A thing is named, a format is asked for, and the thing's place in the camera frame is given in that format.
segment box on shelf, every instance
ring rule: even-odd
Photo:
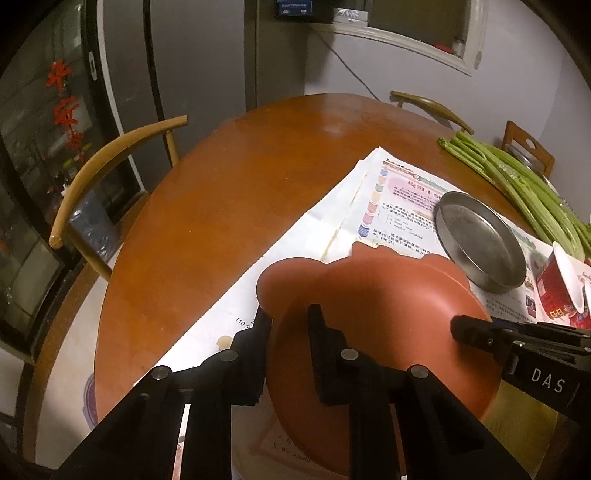
[[[277,0],[278,17],[309,17],[312,15],[312,2],[293,2]]]
[[[367,27],[368,13],[364,10],[351,8],[333,8],[333,23],[348,23]]]

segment green vegetable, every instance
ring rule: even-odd
[[[556,241],[581,261],[591,258],[591,225],[583,224],[562,198],[519,160],[464,132],[438,142],[511,200],[543,242]]]

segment terracotta pot lid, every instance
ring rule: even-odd
[[[306,318],[312,303],[321,305],[326,324],[342,330],[351,348],[391,368],[426,365],[479,418],[496,394],[500,367],[451,336],[455,315],[490,318],[462,271],[444,257],[417,260],[354,244],[351,257],[331,264],[290,259],[272,265],[257,292],[263,308],[283,314],[271,314],[267,358],[275,412],[297,446],[325,468],[348,475],[349,416],[347,407],[325,407],[318,400]]]

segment metal tray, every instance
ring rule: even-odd
[[[480,288],[506,293],[525,280],[523,251],[493,210],[462,192],[448,192],[435,214],[439,240],[449,257]]]

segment red cup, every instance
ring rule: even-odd
[[[585,302],[579,276],[560,244],[552,246],[552,254],[536,279],[542,307],[551,319],[582,314]]]

